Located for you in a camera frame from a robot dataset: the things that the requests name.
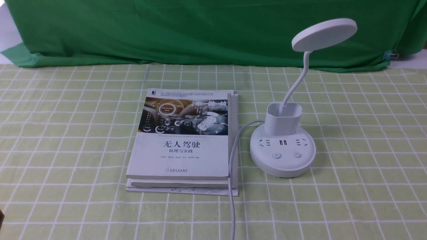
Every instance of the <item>white button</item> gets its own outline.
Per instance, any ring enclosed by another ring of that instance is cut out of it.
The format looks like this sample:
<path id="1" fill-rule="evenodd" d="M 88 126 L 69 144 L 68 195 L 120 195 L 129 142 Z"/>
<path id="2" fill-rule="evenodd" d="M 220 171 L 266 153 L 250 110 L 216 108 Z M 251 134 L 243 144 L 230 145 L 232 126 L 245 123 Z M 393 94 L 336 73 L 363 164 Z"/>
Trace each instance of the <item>white button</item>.
<path id="1" fill-rule="evenodd" d="M 273 153 L 273 158 L 279 159 L 282 155 L 279 152 Z"/>

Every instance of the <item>car dashboard image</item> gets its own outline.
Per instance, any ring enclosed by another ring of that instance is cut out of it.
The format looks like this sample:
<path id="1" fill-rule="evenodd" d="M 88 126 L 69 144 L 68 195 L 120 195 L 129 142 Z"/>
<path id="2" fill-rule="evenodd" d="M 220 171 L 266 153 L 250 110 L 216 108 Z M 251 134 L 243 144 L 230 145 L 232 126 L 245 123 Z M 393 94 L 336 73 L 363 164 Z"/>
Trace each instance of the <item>car dashboard image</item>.
<path id="1" fill-rule="evenodd" d="M 227 100 L 147 98 L 138 132 L 180 135 L 227 135 Z"/>

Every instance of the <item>desk lamp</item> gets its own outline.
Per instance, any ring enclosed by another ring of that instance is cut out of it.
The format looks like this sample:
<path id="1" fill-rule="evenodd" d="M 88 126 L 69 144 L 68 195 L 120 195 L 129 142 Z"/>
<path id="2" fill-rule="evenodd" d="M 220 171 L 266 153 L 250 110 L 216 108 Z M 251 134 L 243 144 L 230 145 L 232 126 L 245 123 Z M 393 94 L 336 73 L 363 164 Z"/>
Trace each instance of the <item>desk lamp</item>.
<path id="1" fill-rule="evenodd" d="M 299 126 L 302 108 L 288 99 L 308 71 L 308 57 L 315 50 L 345 41 L 357 31 L 356 22 L 333 19 L 311 26 L 292 40 L 292 48 L 304 52 L 304 68 L 282 103 L 268 105 L 265 123 L 252 134 L 250 154 L 254 163 L 269 175 L 297 177 L 306 172 L 316 155 L 313 138 Z"/>

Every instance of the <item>white cable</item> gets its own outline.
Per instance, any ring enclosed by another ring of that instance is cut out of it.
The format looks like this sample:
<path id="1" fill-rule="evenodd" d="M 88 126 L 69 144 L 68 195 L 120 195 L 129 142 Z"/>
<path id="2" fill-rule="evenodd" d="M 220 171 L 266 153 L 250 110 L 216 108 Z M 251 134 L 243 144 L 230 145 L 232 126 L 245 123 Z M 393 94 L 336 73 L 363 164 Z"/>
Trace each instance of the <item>white cable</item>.
<path id="1" fill-rule="evenodd" d="M 282 104 L 280 104 L 279 107 L 279 116 L 282 116 L 283 111 L 285 110 L 286 104 L 288 103 L 289 98 L 291 97 L 291 94 L 295 91 L 296 87 L 304 80 L 305 75 L 308 72 L 308 56 L 310 56 L 311 52 L 304 52 L 304 68 L 302 69 L 301 75 L 298 77 L 294 85 L 289 89 L 288 93 L 286 94 L 285 98 L 283 98 Z"/>
<path id="2" fill-rule="evenodd" d="M 254 120 L 245 126 L 243 126 L 236 134 L 236 138 L 234 139 L 233 147 L 231 149 L 231 154 L 228 159 L 228 193 L 230 194 L 230 209 L 231 209 L 231 240 L 234 240 L 234 233 L 236 231 L 236 213 L 234 211 L 234 201 L 233 201 L 233 192 L 231 189 L 231 168 L 233 166 L 233 160 L 234 160 L 234 152 L 237 149 L 237 145 L 239 143 L 240 135 L 242 134 L 243 130 L 245 130 L 247 127 L 254 123 L 263 123 L 264 120 Z"/>

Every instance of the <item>white book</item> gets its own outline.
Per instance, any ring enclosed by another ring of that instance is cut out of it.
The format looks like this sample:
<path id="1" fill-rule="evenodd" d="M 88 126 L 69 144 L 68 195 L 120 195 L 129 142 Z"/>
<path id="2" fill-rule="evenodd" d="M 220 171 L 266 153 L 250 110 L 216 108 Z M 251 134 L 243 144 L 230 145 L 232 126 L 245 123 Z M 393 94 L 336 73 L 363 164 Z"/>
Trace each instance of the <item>white book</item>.
<path id="1" fill-rule="evenodd" d="M 227 180 L 233 95 L 148 89 L 126 177 Z"/>
<path id="2" fill-rule="evenodd" d="M 225 188 L 228 180 L 131 179 L 132 187 L 205 187 Z"/>
<path id="3" fill-rule="evenodd" d="M 228 196 L 228 188 L 202 188 L 202 187 L 132 187 L 131 180 L 128 179 L 126 191 L 129 192 L 151 192 L 151 193 L 178 193 L 178 194 L 195 194 L 195 195 L 214 195 Z M 233 196 L 239 196 L 238 188 L 233 188 Z"/>

